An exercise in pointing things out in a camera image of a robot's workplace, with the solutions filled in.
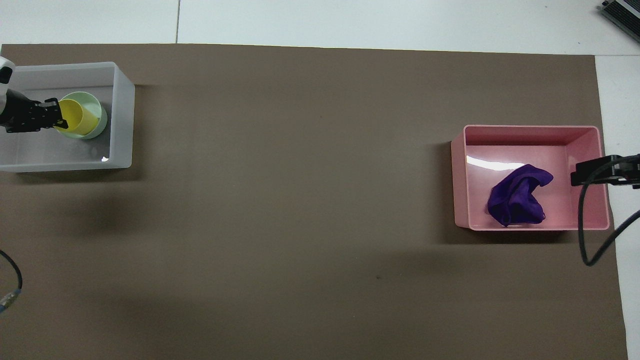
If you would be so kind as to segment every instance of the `cup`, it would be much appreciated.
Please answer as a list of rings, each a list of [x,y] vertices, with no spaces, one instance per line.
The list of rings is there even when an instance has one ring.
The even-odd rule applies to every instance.
[[[62,99],[58,102],[62,118],[67,121],[68,128],[56,126],[56,130],[62,133],[87,135],[98,125],[98,118],[72,99]]]

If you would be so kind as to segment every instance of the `crumpled fabric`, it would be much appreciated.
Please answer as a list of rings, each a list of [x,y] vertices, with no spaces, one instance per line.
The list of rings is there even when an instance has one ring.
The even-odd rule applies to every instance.
[[[531,164],[517,168],[491,189],[489,214],[503,226],[540,224],[545,213],[532,192],[553,179],[549,172]]]

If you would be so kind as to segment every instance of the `pink container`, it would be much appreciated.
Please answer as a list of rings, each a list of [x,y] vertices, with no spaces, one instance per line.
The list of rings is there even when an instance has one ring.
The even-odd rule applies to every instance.
[[[571,186],[575,164],[602,156],[595,126],[467,125],[451,142],[456,225],[478,231],[576,230],[580,186]],[[533,191],[546,218],[540,224],[504,227],[486,208],[491,189],[525,164],[554,180]],[[606,185],[591,185],[584,203],[584,228],[609,228]]]

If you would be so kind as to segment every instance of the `brown table surface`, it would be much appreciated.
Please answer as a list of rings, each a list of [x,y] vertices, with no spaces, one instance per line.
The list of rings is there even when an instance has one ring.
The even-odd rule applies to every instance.
[[[588,268],[575,232],[453,221],[449,142],[465,124],[600,127],[592,56],[3,56],[115,61],[136,110],[131,168],[0,174],[0,246],[25,278],[2,359],[626,358],[613,250]]]

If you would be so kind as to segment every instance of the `white floor tile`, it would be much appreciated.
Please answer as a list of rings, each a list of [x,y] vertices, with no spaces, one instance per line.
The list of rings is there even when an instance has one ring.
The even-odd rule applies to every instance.
[[[0,44],[175,42],[178,0],[0,0]]]
[[[640,153],[640,56],[596,56],[596,70],[605,152],[622,156]],[[631,186],[609,186],[609,197],[616,227],[640,209],[640,190],[633,190]],[[640,220],[616,240],[618,279],[630,360],[640,360],[639,234]]]
[[[600,1],[182,0],[178,42],[640,54]]]

